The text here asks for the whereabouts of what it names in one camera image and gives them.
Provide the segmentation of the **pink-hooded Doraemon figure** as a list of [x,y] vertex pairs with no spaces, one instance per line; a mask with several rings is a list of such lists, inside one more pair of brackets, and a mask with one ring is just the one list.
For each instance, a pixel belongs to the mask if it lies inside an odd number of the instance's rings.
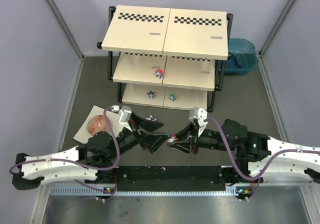
[[162,69],[157,69],[156,71],[155,71],[155,76],[156,76],[156,78],[157,79],[162,79],[162,77],[163,77],[163,70]]

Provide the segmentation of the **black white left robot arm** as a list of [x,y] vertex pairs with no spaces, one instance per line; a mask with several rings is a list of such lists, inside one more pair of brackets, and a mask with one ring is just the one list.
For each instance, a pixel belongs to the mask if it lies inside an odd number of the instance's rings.
[[116,179],[122,154],[136,146],[153,154],[171,136],[157,132],[162,122],[143,119],[131,111],[106,109],[102,117],[108,130],[97,132],[85,144],[44,156],[17,154],[9,170],[12,185],[17,190],[32,190],[67,181],[107,184]]

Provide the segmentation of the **orange lion Doraemon figure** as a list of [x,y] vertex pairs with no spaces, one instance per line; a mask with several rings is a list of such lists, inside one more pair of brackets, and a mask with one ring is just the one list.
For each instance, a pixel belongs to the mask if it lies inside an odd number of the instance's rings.
[[173,143],[173,142],[175,142],[176,140],[177,140],[178,138],[177,138],[177,136],[176,135],[172,135],[172,136],[170,136],[170,138],[168,139],[168,143]]

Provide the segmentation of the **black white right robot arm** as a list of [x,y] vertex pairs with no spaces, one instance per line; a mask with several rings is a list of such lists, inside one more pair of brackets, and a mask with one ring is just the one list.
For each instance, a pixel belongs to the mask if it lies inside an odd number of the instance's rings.
[[231,182],[298,179],[320,182],[320,150],[251,132],[247,126],[226,119],[193,121],[168,140],[170,148],[197,154],[200,148],[226,151],[232,169]]

